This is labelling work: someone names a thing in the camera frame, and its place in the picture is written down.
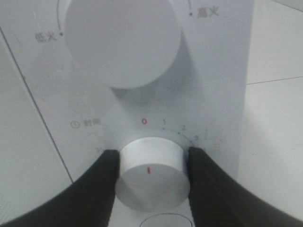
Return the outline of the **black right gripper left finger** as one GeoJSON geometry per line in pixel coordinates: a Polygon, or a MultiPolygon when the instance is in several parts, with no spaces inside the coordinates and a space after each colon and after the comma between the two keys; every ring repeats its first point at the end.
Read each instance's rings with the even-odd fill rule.
{"type": "Polygon", "coordinates": [[[120,155],[105,150],[64,191],[5,227],[107,227],[115,199],[120,155]]]}

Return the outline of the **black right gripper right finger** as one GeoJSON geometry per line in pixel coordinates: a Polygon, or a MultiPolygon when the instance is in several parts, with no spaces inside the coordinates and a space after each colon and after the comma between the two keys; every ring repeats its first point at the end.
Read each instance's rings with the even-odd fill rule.
{"type": "Polygon", "coordinates": [[[188,150],[189,205],[197,227],[301,227],[303,222],[242,187],[201,148],[188,150]]]}

